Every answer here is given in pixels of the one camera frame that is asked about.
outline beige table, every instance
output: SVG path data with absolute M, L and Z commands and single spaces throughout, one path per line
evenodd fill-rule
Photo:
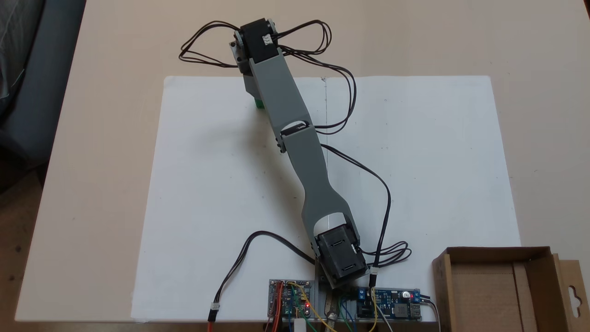
M 129 321 L 164 77 L 213 19 L 315 18 L 357 76 L 489 75 L 523 245 L 580 259 L 590 285 L 590 19 L 582 0 L 88 0 L 17 320 Z M 318 30 L 288 44 L 311 47 Z M 228 30 L 200 41 L 231 61 Z M 331 76 L 290 59 L 296 76 Z

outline black cable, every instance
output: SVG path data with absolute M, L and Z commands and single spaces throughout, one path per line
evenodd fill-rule
M 383 263 L 383 266 L 388 266 L 388 265 L 392 265 L 392 264 L 399 263 L 401 261 L 406 260 L 411 255 L 412 250 L 407 248 L 407 246 L 402 249 L 395 249 L 396 245 L 399 243 L 401 243 L 402 245 L 404 245 L 404 243 L 405 243 L 407 245 L 407 242 L 405 242 L 405 241 L 398 242 L 393 246 L 382 249 L 383 239 L 385 237 L 385 231 L 387 229 L 387 224 L 389 221 L 389 211 L 391 209 L 391 192 L 389 191 L 389 187 L 387 186 L 387 183 L 385 183 L 385 181 L 379 175 L 377 175 L 377 173 L 370 170 L 367 166 L 364 166 L 363 164 L 359 163 L 357 160 L 354 160 L 352 157 L 344 154 L 343 152 L 339 151 L 338 149 L 331 147 L 330 145 L 326 145 L 326 144 L 322 144 L 322 147 L 324 149 L 334 153 L 338 157 L 341 157 L 342 159 L 346 160 L 347 162 L 370 173 L 371 175 L 373 175 L 374 177 L 379 179 L 379 181 L 381 181 L 381 183 L 385 186 L 385 190 L 387 191 L 387 208 L 385 209 L 385 217 L 383 218 L 383 226 L 381 227 L 381 234 L 379 235 L 379 240 L 377 242 L 377 249 L 374 252 L 370 252 L 371 255 L 375 256 L 375 260 L 374 260 L 373 264 L 371 264 L 371 265 L 378 268 L 381 266 L 381 263 Z M 409 251 L 409 254 L 406 257 L 404 257 L 403 259 L 401 259 L 401 256 L 406 251 Z M 393 252 L 398 252 L 398 254 L 391 257 L 391 258 L 384 260 L 383 262 L 380 261 L 381 255 L 384 255 L 385 253 L 391 254 Z M 374 287 L 376 282 L 377 282 L 377 275 L 371 274 L 369 276 L 369 287 Z
M 408 242 L 406 241 L 400 241 L 394 245 L 391 245 L 385 249 L 381 249 L 381 256 L 385 256 L 385 255 L 391 255 L 391 257 L 389 257 L 388 259 L 385 259 L 384 261 L 380 261 L 379 262 L 379 266 L 380 267 L 386 267 L 389 265 L 393 265 L 393 264 L 397 264 L 400 262 L 405 261 L 406 259 L 408 259 L 410 257 L 410 255 L 412 255 L 412 249 L 410 249 Z M 369 256 L 375 256 L 376 252 L 366 252 L 364 250 L 360 250 L 362 253 L 369 255 Z
M 217 290 L 217 293 L 215 294 L 215 299 L 213 300 L 214 304 L 219 303 L 219 299 L 221 298 L 221 292 L 223 291 L 223 287 L 228 282 L 228 280 L 230 280 L 231 275 L 238 269 L 238 267 L 240 267 L 240 265 L 244 261 L 244 258 L 246 257 L 246 253 L 248 252 L 248 248 L 250 247 L 250 243 L 252 242 L 252 240 L 254 240 L 255 238 L 257 238 L 258 236 L 261 236 L 261 235 L 266 235 L 266 236 L 272 237 L 273 239 L 284 244 L 287 248 L 291 249 L 294 253 L 298 254 L 301 258 L 310 262 L 311 264 L 316 263 L 316 261 L 313 258 L 308 256 L 306 253 L 301 251 L 299 248 L 295 247 L 291 242 L 285 240 L 285 238 L 281 237 L 280 235 L 277 235 L 272 232 L 267 232 L 265 230 L 259 230 L 257 232 L 254 232 L 254 233 L 250 234 L 250 236 L 246 239 L 246 242 L 244 242 L 244 246 L 242 246 L 242 250 L 240 251 L 238 258 L 235 260 L 233 266 L 230 268 L 230 271 L 227 272 L 227 275 L 225 276 L 225 278 L 221 282 L 221 285 L 219 286 L 219 289 Z M 219 309 L 211 308 L 211 310 L 209 310 L 209 318 L 207 319 L 207 321 L 214 322 L 217 317 L 218 311 L 219 311 Z
M 424 298 L 428 298 L 428 299 L 430 299 L 430 297 L 428 297 L 428 296 L 426 296 L 426 295 L 422 295 L 422 294 L 420 294 L 420 296 L 421 296 L 421 297 L 424 297 Z M 438 309 L 437 309 L 437 306 L 434 304 L 434 302 L 432 302 L 432 301 L 430 301 L 430 300 L 425 300 L 425 299 L 422 299 L 422 303 L 426 303 L 426 304 L 432 305 L 432 309 L 434 309 L 434 314 L 436 315 L 437 322 L 438 322 L 438 331 L 440 331 L 440 330 L 441 330 L 441 317 L 440 317 L 440 315 L 438 314 Z
M 278 45 L 279 39 L 286 37 L 295 31 L 298 31 L 302 28 L 305 28 L 305 27 L 308 27 L 308 26 L 311 26 L 314 24 L 317 24 L 317 25 L 321 26 L 321 28 L 322 28 L 322 41 L 317 49 L 312 50 L 312 51 L 298 50 L 298 49 L 291 48 L 291 47 L 288 47 L 285 45 Z M 217 66 L 217 67 L 221 67 L 221 68 L 237 68 L 238 66 L 235 64 L 224 63 L 224 62 L 221 62 L 221 61 L 219 61 L 215 58 L 212 58 L 210 56 L 206 56 L 202 53 L 191 50 L 191 47 L 196 42 L 196 40 L 200 36 L 202 36 L 205 32 L 207 32 L 213 28 L 230 28 L 233 30 L 239 30 L 239 28 L 236 27 L 235 25 L 224 22 L 224 21 L 211 21 L 211 22 L 205 24 L 203 27 L 201 27 L 189 40 L 187 40 L 184 44 L 182 44 L 181 53 L 178 55 L 178 59 L 180 59 L 181 61 L 184 61 L 184 62 L 208 64 L 210 66 Z M 340 132 L 342 129 L 344 129 L 344 127 L 348 123 L 348 120 L 352 116 L 352 112 L 354 111 L 355 105 L 356 105 L 356 80 L 355 80 L 355 77 L 352 75 L 352 73 L 348 69 L 346 69 L 344 67 L 336 66 L 334 64 L 324 63 L 324 62 L 319 61 L 318 59 L 315 59 L 314 57 L 312 57 L 312 56 L 317 56 L 319 54 L 324 53 L 327 50 L 327 48 L 330 46 L 330 44 L 332 43 L 332 29 L 330 28 L 330 26 L 327 23 L 320 21 L 319 19 L 314 19 L 312 21 L 300 24 L 300 25 L 298 25 L 292 29 L 289 29 L 287 31 L 278 32 L 277 34 L 273 34 L 271 37 L 272 37 L 273 41 L 275 43 L 277 43 L 277 45 L 283 50 L 284 56 L 293 56 L 299 60 L 305 61 L 309 64 L 313 64 L 314 66 L 319 66 L 319 67 L 324 67 L 324 68 L 334 70 L 335 72 L 339 73 L 340 75 L 342 75 L 346 79 L 346 82 L 348 84 L 348 92 L 349 92 L 349 105 L 348 105 L 348 111 L 346 112 L 346 117 L 343 120 L 333 123 L 331 125 L 318 125 L 318 126 L 316 126 L 316 129 L 332 129 L 332 128 L 336 128 L 338 126 L 340 128 L 338 128 L 337 130 L 335 130 L 333 132 L 328 132 L 328 131 L 324 132 L 324 131 L 320 131 L 320 130 L 316 130 L 316 132 L 319 134 L 323 134 L 323 135 L 334 135 L 334 134 Z
M 207 32 L 213 28 L 230 28 L 233 30 L 239 29 L 235 25 L 224 22 L 224 21 L 211 21 L 211 22 L 203 25 L 189 40 L 187 40 L 184 44 L 182 44 L 181 53 L 178 55 L 178 59 L 180 59 L 181 61 L 184 61 L 184 62 L 209 64 L 210 66 L 217 66 L 217 67 L 221 67 L 221 68 L 237 68 L 238 66 L 235 64 L 223 63 L 223 62 L 221 62 L 215 58 L 212 58 L 210 56 L 206 56 L 206 55 L 199 53 L 199 52 L 191 51 L 191 47 L 193 46 L 193 44 L 195 44 L 196 40 L 200 36 L 202 36 L 205 32 Z M 202 58 L 187 56 L 187 54 L 193 54 L 196 56 L 200 56 L 200 57 L 209 59 L 214 62 L 207 61 Z

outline green wire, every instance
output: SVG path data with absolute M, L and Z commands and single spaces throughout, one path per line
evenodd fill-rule
M 293 293 L 291 293 L 291 296 L 295 296 L 295 287 L 291 285 L 291 290 Z M 299 308 L 299 298 L 295 297 L 295 302 L 296 302 L 296 306 L 297 308 Z M 313 325 L 310 323 L 309 320 L 307 320 L 307 317 L 305 317 L 305 313 L 302 315 L 303 319 L 305 319 L 305 322 L 307 323 L 307 325 L 309 325 L 309 327 L 312 328 L 313 332 L 317 332 L 317 330 L 315 328 L 313 328 Z
M 305 317 L 305 315 L 303 315 L 303 319 L 305 319 L 305 322 L 307 322 L 307 325 L 309 325 L 309 327 L 312 328 L 313 332 L 317 332 L 317 330 L 315 328 L 313 328 L 313 325 L 309 322 L 309 320 L 307 320 L 307 317 Z
M 350 330 L 350 332 L 354 332 L 352 330 L 352 328 L 350 327 L 350 325 L 348 324 L 348 319 L 346 319 L 346 316 L 342 314 L 342 298 L 344 297 L 344 295 L 340 295 L 340 297 L 338 298 L 338 312 L 340 313 L 340 317 L 344 320 L 344 324 L 346 324 L 346 327 Z

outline white paper sheet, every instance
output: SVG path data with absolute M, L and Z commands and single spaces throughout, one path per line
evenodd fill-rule
M 344 116 L 343 79 L 296 79 L 315 124 Z M 364 77 L 344 131 L 321 136 L 376 171 L 394 201 L 385 244 L 414 250 L 378 285 L 434 295 L 431 261 L 447 246 L 519 246 L 488 77 Z M 334 155 L 330 180 L 374 250 L 386 196 Z M 312 254 L 303 188 L 240 77 L 168 77 L 164 84 L 132 317 L 207 319 L 246 237 L 269 230 Z M 332 219 L 330 225 L 338 224 Z M 268 237 L 252 242 L 221 297 L 218 321 L 266 320 L 268 279 L 312 279 L 313 267 Z M 424 320 L 434 320 L 425 310 Z

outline gray 3d-printed arm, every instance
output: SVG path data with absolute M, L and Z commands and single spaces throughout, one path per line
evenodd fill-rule
M 359 245 L 360 236 L 350 207 L 330 185 L 319 138 L 283 53 L 279 49 L 277 56 L 259 63 L 250 59 L 250 69 L 253 77 L 244 76 L 246 90 L 264 102 L 281 152 L 288 153 L 305 189 L 301 218 L 316 256 L 320 252 L 313 229 L 322 217 L 333 213 L 344 215 Z

